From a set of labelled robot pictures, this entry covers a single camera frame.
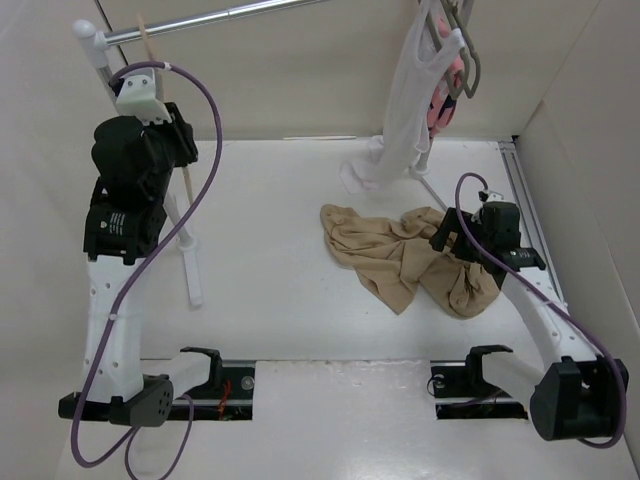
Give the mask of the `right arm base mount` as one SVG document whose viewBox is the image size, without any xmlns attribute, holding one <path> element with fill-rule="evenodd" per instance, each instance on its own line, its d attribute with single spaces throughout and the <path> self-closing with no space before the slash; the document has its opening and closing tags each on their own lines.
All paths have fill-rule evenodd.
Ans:
<svg viewBox="0 0 640 480">
<path fill-rule="evenodd" d="M 473 383 L 464 361 L 432 361 L 427 392 L 437 420 L 527 420 L 524 406 L 493 385 Z"/>
</svg>

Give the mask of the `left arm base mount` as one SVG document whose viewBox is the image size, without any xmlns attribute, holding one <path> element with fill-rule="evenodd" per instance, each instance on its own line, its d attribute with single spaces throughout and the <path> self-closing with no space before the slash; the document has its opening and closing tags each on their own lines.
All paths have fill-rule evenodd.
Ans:
<svg viewBox="0 0 640 480">
<path fill-rule="evenodd" d="M 250 420 L 255 373 L 254 361 L 219 361 L 215 379 L 188 390 L 186 399 L 169 385 L 167 375 L 145 375 L 143 390 L 132 399 L 86 401 L 80 419 L 127 427 L 159 427 L 167 421 L 186 421 L 193 411 L 196 421 Z"/>
</svg>

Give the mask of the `beige t shirt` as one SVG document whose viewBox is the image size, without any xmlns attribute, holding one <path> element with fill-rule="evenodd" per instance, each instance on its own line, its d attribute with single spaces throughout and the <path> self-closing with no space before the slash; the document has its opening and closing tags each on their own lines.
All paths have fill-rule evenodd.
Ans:
<svg viewBox="0 0 640 480">
<path fill-rule="evenodd" d="M 343 268 L 395 314 L 403 313 L 423 287 L 446 313 L 469 319 L 483 313 L 500 290 L 484 267 L 453 256 L 450 235 L 442 252 L 429 240 L 444 214 L 420 207 L 401 219 L 362 217 L 354 209 L 325 204 L 320 210 L 324 239 Z"/>
</svg>

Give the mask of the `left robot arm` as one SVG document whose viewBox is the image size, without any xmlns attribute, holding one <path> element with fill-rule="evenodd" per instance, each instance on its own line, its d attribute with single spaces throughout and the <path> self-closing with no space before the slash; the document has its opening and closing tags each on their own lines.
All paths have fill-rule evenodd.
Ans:
<svg viewBox="0 0 640 480">
<path fill-rule="evenodd" d="M 192 126 L 176 104 L 165 107 L 165 120 L 117 116 L 94 131 L 91 158 L 98 178 L 83 240 L 90 287 L 83 370 L 96 375 L 87 395 L 72 392 L 60 399 L 64 419 L 159 427 L 183 392 L 208 397 L 222 387 L 216 350 L 187 347 L 164 371 L 141 369 L 146 279 L 135 271 L 159 244 L 174 169 L 198 159 Z"/>
</svg>

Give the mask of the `wooden clothes hanger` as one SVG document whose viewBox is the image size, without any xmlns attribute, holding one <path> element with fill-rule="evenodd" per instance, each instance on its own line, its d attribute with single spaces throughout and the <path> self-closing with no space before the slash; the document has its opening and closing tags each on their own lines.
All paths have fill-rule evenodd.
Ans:
<svg viewBox="0 0 640 480">
<path fill-rule="evenodd" d="M 153 43 L 150 40 L 150 36 L 147 32 L 146 24 L 140 13 L 136 14 L 136 23 L 137 23 L 139 33 L 141 34 L 141 39 L 144 45 L 147 59 L 149 61 L 157 61 L 158 56 L 156 54 L 156 49 L 154 48 Z M 161 101 L 165 100 L 163 79 L 164 77 L 161 73 L 156 74 L 157 96 Z M 182 174 L 183 174 L 187 199 L 189 201 L 189 204 L 192 204 L 194 202 L 194 192 L 193 192 L 193 185 L 192 185 L 189 167 L 183 167 Z"/>
</svg>

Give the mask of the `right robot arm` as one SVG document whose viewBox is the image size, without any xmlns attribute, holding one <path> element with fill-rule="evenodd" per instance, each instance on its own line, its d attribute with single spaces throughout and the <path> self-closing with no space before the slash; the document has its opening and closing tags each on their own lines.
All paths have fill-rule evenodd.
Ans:
<svg viewBox="0 0 640 480">
<path fill-rule="evenodd" d="M 554 292 L 535 282 L 546 269 L 541 255 L 520 244 L 520 210 L 510 202 L 483 202 L 471 214 L 450 208 L 430 244 L 484 268 L 522 318 L 544 367 L 522 361 L 504 345 L 476 346 L 462 369 L 473 393 L 499 389 L 528 412 L 546 441 L 578 440 L 609 448 L 622 436 L 629 374 L 570 319 Z"/>
</svg>

